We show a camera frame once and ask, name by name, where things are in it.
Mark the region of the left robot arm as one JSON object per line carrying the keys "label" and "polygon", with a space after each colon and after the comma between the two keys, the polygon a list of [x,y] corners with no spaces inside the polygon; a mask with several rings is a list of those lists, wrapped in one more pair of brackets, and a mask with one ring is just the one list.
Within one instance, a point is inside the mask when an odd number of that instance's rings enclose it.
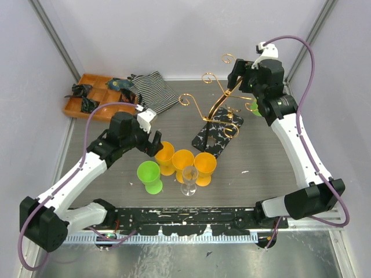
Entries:
{"label": "left robot arm", "polygon": [[65,176],[37,198],[27,196],[21,201],[20,232],[23,236],[51,253],[68,235],[90,226],[111,229],[117,220],[116,208],[111,203],[95,199],[77,209],[70,209],[70,205],[126,152],[136,148],[153,157],[163,148],[160,131],[149,140],[151,124],[156,117],[151,109],[137,115],[115,113],[109,128],[85,148],[79,162]]}

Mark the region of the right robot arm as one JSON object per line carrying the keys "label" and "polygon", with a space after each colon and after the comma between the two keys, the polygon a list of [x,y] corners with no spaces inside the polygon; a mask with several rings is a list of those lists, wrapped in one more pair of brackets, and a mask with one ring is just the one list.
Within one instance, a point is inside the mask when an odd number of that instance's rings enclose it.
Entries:
{"label": "right robot arm", "polygon": [[256,203],[254,221],[268,228],[275,217],[295,220],[331,210],[345,191],[342,179],[334,179],[322,164],[298,115],[296,100],[284,92],[284,68],[279,60],[254,65],[237,59],[228,75],[228,89],[251,93],[257,109],[279,138],[292,165],[298,189],[285,196]]}

